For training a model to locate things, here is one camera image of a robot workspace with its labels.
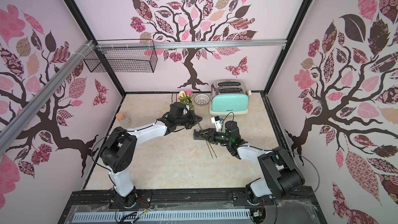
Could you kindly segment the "peach artificial rose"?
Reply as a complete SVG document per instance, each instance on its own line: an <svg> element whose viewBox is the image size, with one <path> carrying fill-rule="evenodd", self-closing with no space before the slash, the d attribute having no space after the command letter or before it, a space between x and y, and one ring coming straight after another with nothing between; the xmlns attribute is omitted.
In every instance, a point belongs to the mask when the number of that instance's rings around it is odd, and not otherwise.
<svg viewBox="0 0 398 224"><path fill-rule="evenodd" d="M186 108L187 108L188 110L190 110L190 109L188 108L188 104L186 103L185 92L186 92L186 91L180 91L180 92L178 93L178 96L176 97L176 99L177 99L180 103L183 103L183 104L186 106Z"/></svg>

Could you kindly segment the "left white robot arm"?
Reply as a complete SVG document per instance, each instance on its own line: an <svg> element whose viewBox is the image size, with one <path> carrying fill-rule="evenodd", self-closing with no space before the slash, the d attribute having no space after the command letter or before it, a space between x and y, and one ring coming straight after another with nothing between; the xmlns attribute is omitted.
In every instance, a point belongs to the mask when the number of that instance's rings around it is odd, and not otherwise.
<svg viewBox="0 0 398 224"><path fill-rule="evenodd" d="M184 104L176 102L170 105L170 110L161 118L150 124L132 129L115 128L99 152L104 166L109 170L108 176L114 185L115 202L125 208L132 208L138 200L129 171L129 165L137 146L176 132L177 127L189 130L202 120L203 118L193 110L189 110Z"/></svg>

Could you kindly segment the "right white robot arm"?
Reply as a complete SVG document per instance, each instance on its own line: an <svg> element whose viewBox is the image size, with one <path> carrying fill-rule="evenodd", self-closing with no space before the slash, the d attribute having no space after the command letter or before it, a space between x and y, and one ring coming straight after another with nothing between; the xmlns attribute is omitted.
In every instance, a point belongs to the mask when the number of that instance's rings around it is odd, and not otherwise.
<svg viewBox="0 0 398 224"><path fill-rule="evenodd" d="M222 145L235 158L247 160L261 168L263 177L245 186L248 202L257 204L264 197L278 199L290 194L305 184L305 178L296 166L288 150L277 147L261 149L250 145L241 135L236 121L228 121L222 132L217 128L195 130L195 140Z"/></svg>

